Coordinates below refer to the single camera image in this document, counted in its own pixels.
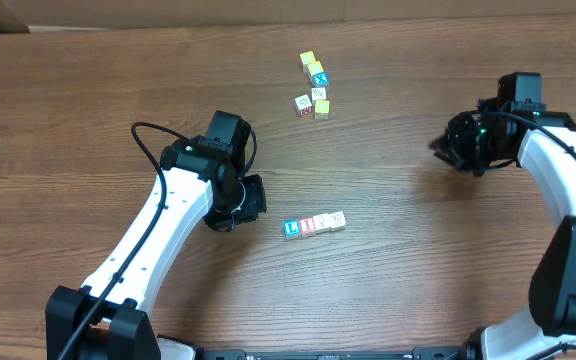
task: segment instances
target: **wooden table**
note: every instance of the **wooden table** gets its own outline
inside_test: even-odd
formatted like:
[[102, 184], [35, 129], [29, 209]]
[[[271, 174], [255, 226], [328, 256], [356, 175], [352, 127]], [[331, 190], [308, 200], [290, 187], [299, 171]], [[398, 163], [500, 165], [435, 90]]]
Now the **wooden table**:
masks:
[[[332, 118], [297, 118], [315, 50]], [[513, 71], [543, 74], [576, 120], [576, 15], [0, 36], [0, 358], [45, 356], [44, 306], [115, 247], [154, 172], [129, 127], [254, 127], [268, 213], [199, 226], [155, 331], [208, 348], [395, 350], [460, 344], [527, 304], [554, 225], [528, 174], [481, 179], [427, 145]], [[153, 152], [171, 143], [144, 130]], [[286, 241], [284, 219], [348, 227]]]

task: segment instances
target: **black cable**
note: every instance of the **black cable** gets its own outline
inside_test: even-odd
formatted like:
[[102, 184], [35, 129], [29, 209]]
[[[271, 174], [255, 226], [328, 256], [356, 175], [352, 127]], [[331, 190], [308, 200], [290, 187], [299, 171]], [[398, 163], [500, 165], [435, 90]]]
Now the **black cable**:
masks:
[[243, 179], [244, 176], [246, 176], [246, 173], [248, 172], [248, 170], [250, 170], [250, 168], [252, 167], [252, 163], [255, 161], [255, 155], [257, 155], [257, 135], [255, 135], [255, 131], [253, 129], [250, 129], [250, 135], [252, 136], [252, 143], [254, 147], [252, 150], [252, 155], [250, 155], [250, 159], [248, 160], [248, 163], [239, 173], [240, 179]]
[[544, 133], [544, 135], [548, 136], [552, 141], [554, 141], [555, 143], [557, 143], [557, 145], [561, 146], [570, 156], [572, 156], [573, 159], [575, 159], [576, 161], [576, 152], [574, 147], [569, 146], [568, 144], [566, 144], [563, 140], [561, 140], [560, 138], [558, 138], [555, 134], [551, 133], [550, 131], [548, 131], [545, 127], [534, 123], [530, 120], [524, 119], [521, 116], [517, 116], [515, 114], [511, 114], [508, 112], [496, 112], [496, 111], [486, 111], [486, 112], [482, 112], [481, 113], [482, 116], [484, 115], [496, 115], [496, 116], [505, 116], [508, 118], [511, 118], [517, 122], [520, 122], [526, 126], [528, 126], [529, 129], [537, 129], [539, 131], [541, 131], [542, 133]]
[[561, 351], [564, 355], [568, 355], [567, 354], [568, 350], [576, 350], [576, 345], [568, 343], [560, 343], [549, 349], [546, 349], [545, 351], [542, 351], [537, 355], [531, 356], [526, 360], [545, 360], [559, 351]]
[[166, 207], [166, 193], [168, 192], [168, 187], [166, 186], [166, 178], [164, 177], [164, 173], [161, 170], [161, 166], [159, 166], [157, 159], [155, 159], [155, 157], [150, 153], [150, 151], [148, 150], [146, 145], [144, 145], [144, 143], [141, 141], [141, 139], [139, 138], [139, 135], [137, 135], [137, 128], [138, 127], [149, 127], [152, 129], [161, 130], [163, 132], [167, 132], [169, 134], [175, 135], [176, 137], [178, 137], [180, 139], [188, 141], [188, 139], [186, 137], [179, 134], [178, 132], [175, 132], [173, 130], [170, 130], [170, 129], [167, 129], [163, 126], [159, 126], [159, 125], [155, 125], [155, 124], [150, 124], [150, 123], [145, 123], [145, 122], [136, 122], [136, 123], [132, 124], [132, 126], [130, 127], [130, 132], [132, 133], [132, 137], [135, 139], [135, 142], [137, 143], [137, 145], [139, 145], [139, 148], [141, 148], [141, 150], [144, 152], [144, 154], [146, 154], [146, 157], [148, 157], [148, 160], [150, 160], [150, 163], [152, 164], [152, 166], [155, 167], [155, 170], [157, 171], [157, 175], [159, 176], [159, 181], [161, 182], [161, 197], [159, 199], [159, 204], [157, 205], [157, 211], [155, 211], [155, 215], [152, 217], [152, 220], [150, 220], [150, 224], [148, 224], [148, 227], [144, 231], [143, 235], [141, 235], [141, 238], [139, 239], [139, 241], [137, 242], [135, 247], [130, 251], [130, 254], [128, 254], [128, 257], [126, 257], [126, 260], [124, 260], [124, 262], [121, 264], [121, 266], [119, 267], [117, 272], [112, 274], [112, 278], [110, 279], [110, 282], [108, 283], [108, 285], [106, 285], [106, 288], [104, 289], [104, 291], [101, 292], [101, 295], [99, 295], [99, 297], [97, 298], [97, 301], [95, 301], [93, 306], [90, 308], [90, 310], [88, 311], [88, 314], [86, 314], [86, 316], [83, 318], [83, 320], [81, 320], [81, 322], [79, 323], [79, 326], [77, 326], [77, 329], [75, 329], [75, 332], [73, 332], [73, 334], [68, 339], [66, 346], [64, 346], [63, 350], [61, 350], [61, 352], [59, 353], [59, 356], [57, 357], [58, 360], [63, 360], [66, 358], [66, 356], [68, 356], [70, 354], [73, 347], [75, 346], [75, 343], [77, 342], [77, 339], [81, 336], [81, 334], [86, 329], [86, 327], [88, 326], [88, 324], [90, 323], [92, 318], [95, 315], [97, 315], [97, 312], [99, 311], [99, 307], [104, 302], [104, 300], [106, 300], [106, 297], [108, 297], [108, 294], [110, 294], [110, 291], [115, 287], [115, 285], [117, 285], [118, 282], [123, 280], [121, 276], [126, 271], [128, 266], [130, 265], [130, 262], [137, 255], [137, 253], [139, 252], [139, 250], [141, 249], [143, 244], [148, 239], [148, 236], [150, 235], [152, 230], [155, 228], [155, 225], [157, 224], [157, 220], [159, 220], [161, 213], [163, 212], [163, 210]]
[[496, 165], [493, 165], [493, 166], [488, 166], [488, 167], [486, 168], [486, 171], [488, 171], [488, 170], [497, 170], [497, 169], [505, 168], [506, 166], [508, 166], [508, 165], [510, 165], [510, 164], [512, 164], [512, 163], [514, 163], [514, 162], [515, 162], [515, 160], [508, 160], [508, 161], [504, 161], [504, 162], [502, 162], [502, 163], [499, 163], [499, 164], [496, 164]]

